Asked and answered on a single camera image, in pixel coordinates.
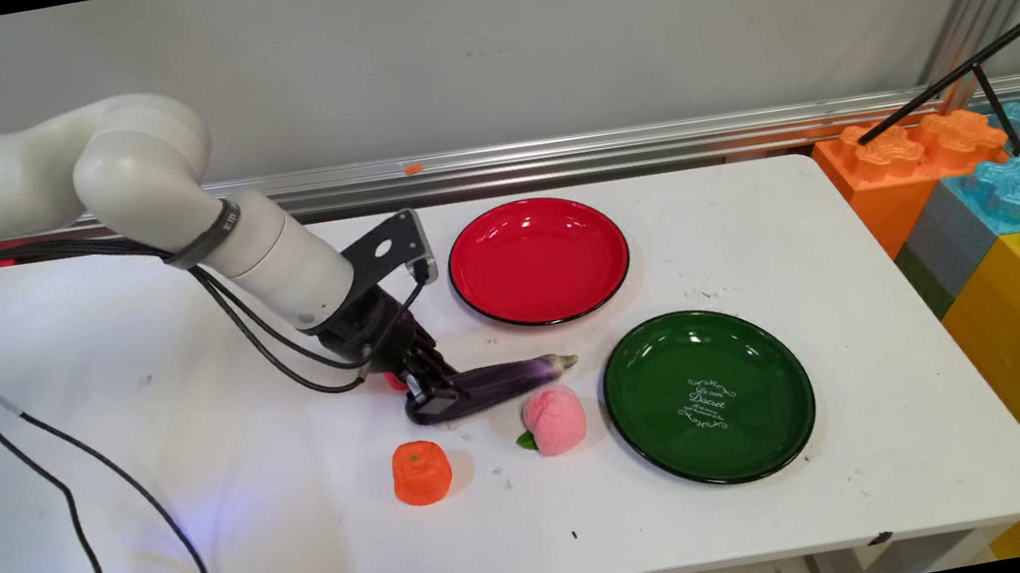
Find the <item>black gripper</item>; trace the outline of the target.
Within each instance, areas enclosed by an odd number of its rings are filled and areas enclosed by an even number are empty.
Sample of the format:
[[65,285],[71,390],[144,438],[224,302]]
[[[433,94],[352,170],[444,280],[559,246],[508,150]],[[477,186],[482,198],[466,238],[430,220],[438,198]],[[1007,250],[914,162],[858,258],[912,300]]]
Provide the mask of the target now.
[[305,330],[329,351],[338,368],[390,373],[407,382],[405,413],[411,421],[445,416],[461,395],[447,379],[459,373],[437,349],[434,336],[419,324],[411,307],[426,284],[417,283],[397,300],[373,287],[317,328]]

